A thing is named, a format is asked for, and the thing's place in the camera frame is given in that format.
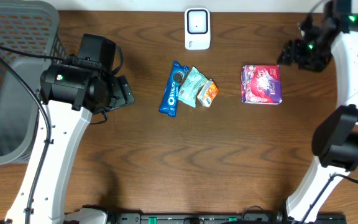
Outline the purple red Carefree pack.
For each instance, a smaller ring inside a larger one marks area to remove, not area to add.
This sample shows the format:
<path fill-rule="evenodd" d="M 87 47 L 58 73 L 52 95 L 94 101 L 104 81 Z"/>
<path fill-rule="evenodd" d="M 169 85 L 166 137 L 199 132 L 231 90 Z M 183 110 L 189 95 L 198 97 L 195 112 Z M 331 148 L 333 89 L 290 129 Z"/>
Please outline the purple red Carefree pack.
<path fill-rule="evenodd" d="M 244 65 L 241 73 L 243 103 L 279 105 L 282 98 L 279 65 Z"/>

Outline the orange small carton box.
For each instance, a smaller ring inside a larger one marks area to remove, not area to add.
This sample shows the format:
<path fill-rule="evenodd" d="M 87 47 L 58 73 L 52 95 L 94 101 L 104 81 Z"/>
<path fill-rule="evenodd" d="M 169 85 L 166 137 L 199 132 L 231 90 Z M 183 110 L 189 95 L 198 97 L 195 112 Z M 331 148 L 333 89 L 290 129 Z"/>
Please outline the orange small carton box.
<path fill-rule="evenodd" d="M 198 93 L 197 99 L 202 106 L 209 108 L 218 93 L 218 87 L 216 86 L 215 82 L 210 79 L 205 83 L 205 85 Z"/>

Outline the blue Oreo packet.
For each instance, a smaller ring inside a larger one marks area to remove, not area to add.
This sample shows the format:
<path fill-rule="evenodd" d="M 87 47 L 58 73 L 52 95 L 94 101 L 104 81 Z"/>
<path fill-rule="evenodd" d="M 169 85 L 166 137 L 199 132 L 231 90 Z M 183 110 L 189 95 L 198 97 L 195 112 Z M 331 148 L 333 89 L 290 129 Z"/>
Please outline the blue Oreo packet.
<path fill-rule="evenodd" d="M 161 105 L 158 109 L 160 113 L 169 117 L 177 114 L 179 89 L 189 72 L 188 66 L 180 65 L 177 61 L 173 62 L 170 76 L 168 78 Z"/>

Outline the mint green snack packet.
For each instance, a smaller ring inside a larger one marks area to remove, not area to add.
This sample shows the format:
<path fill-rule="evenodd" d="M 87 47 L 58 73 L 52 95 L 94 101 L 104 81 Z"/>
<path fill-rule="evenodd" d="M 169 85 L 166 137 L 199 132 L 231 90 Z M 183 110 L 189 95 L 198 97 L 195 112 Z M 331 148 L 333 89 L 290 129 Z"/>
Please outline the mint green snack packet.
<path fill-rule="evenodd" d="M 196 67 L 192 67 L 179 89 L 178 99 L 184 104 L 195 108 L 197 94 L 207 81 L 208 79 Z"/>

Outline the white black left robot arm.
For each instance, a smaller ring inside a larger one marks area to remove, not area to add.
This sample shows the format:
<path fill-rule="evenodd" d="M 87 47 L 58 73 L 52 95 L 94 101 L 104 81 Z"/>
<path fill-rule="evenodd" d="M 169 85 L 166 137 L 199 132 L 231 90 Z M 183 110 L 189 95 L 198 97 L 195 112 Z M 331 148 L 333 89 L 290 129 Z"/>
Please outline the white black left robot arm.
<path fill-rule="evenodd" d="M 122 50 L 99 35 L 84 34 L 77 56 L 55 63 L 40 77 L 41 117 L 20 191 L 5 223 L 111 223 L 111 212 L 86 205 L 65 214 L 76 152 L 95 114 L 134 102 L 114 56 Z"/>

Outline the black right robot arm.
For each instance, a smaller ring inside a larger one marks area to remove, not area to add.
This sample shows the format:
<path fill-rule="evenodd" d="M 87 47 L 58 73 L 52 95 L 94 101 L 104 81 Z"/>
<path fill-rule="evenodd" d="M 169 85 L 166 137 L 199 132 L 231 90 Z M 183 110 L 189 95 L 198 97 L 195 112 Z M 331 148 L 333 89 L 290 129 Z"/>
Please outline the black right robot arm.
<path fill-rule="evenodd" d="M 309 12 L 299 24 L 302 37 L 287 42 L 277 62 L 312 72 L 322 72 L 334 62 L 336 109 L 314 132 L 311 165 L 272 223 L 343 223 L 343 218 L 321 217 L 319 210 L 337 184 L 358 167 L 358 15 L 350 1 L 318 5 L 324 8 L 321 25 L 314 25 Z"/>

